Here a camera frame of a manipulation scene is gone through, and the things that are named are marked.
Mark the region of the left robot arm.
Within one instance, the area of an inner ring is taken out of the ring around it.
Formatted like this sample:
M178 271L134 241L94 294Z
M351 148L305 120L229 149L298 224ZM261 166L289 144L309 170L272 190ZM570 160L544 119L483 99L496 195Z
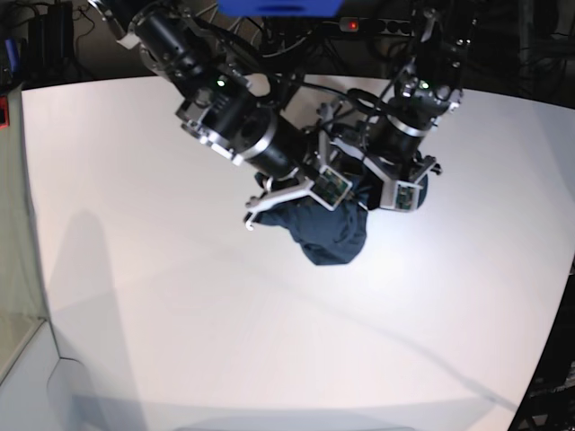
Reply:
M340 123L332 143L363 165L359 195L368 210L409 213L425 200L430 174L443 170L420 145L463 99L463 75L480 4L417 1L413 35L389 84L356 126Z

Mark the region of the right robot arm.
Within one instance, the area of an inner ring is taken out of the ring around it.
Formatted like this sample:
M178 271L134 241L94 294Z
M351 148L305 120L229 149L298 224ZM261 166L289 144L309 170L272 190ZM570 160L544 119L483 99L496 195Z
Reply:
M309 133L281 111L304 82L267 76L270 90L251 91L233 35L189 11L182 1L92 1L116 41L138 48L146 67L183 98L176 115L202 145L263 176L262 193L246 203L252 229L265 213L307 199L334 212L352 195L352 182L332 165L326 133Z

